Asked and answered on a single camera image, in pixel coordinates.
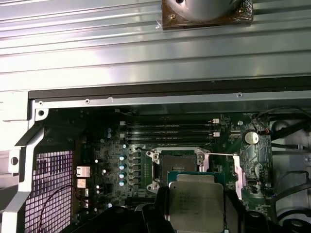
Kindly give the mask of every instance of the motherboard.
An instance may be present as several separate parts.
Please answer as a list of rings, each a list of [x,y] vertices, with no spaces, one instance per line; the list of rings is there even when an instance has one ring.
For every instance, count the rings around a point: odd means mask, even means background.
[[[94,123],[76,168],[78,195],[87,200],[79,202],[79,218],[153,202],[157,190],[169,185],[170,172],[221,173],[224,190],[240,192],[248,210],[269,217],[271,138],[255,115],[119,114]],[[269,126],[268,116],[260,121]]]

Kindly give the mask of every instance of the green circuit board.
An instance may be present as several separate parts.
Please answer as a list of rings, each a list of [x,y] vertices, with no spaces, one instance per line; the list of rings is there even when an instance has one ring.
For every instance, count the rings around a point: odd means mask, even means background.
[[[82,148],[84,164],[92,163],[94,159],[101,161],[92,165],[92,176],[87,180],[91,201],[97,203],[100,211],[107,205],[134,208],[137,203],[151,202],[156,193],[148,190],[147,186],[155,177],[160,179],[161,176],[155,174],[146,150],[200,147],[213,153],[236,153],[240,156],[246,175],[242,202],[248,210],[256,210],[269,217],[268,200],[273,178],[271,140],[269,135],[262,134],[255,145],[246,143],[246,133],[262,130],[253,116],[253,113],[229,113],[109,117],[102,125],[90,130],[92,141]],[[269,126],[268,116],[260,120]],[[122,172],[126,174],[123,179],[119,177]],[[208,172],[223,173],[225,189],[235,189],[237,174],[231,156],[210,156]],[[109,186],[98,194],[98,184]]]

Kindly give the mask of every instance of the cpu socket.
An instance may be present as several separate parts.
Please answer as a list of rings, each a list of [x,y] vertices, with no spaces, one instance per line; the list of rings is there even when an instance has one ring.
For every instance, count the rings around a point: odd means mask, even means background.
[[[206,171],[210,151],[197,147],[155,148],[146,152],[153,161],[153,182],[147,190],[156,193],[160,186],[166,186],[168,171]]]

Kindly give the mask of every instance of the perforated metal mesh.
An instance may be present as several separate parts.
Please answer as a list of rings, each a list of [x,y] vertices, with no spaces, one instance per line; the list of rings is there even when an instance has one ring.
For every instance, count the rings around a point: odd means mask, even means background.
[[[72,151],[36,155],[33,191],[26,201],[25,233],[58,233],[70,224],[71,187],[56,193],[47,203],[38,231],[42,207],[59,188],[72,184]]]

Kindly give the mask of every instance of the ribbed metal surface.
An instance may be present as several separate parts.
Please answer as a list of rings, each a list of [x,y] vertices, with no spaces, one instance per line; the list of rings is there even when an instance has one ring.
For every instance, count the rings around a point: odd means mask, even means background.
[[[0,0],[0,91],[311,74],[311,1],[163,32],[159,0]]]
[[[36,156],[33,191],[26,200],[25,233],[58,233],[70,224],[71,187],[58,190],[71,184],[72,151],[41,153]]]

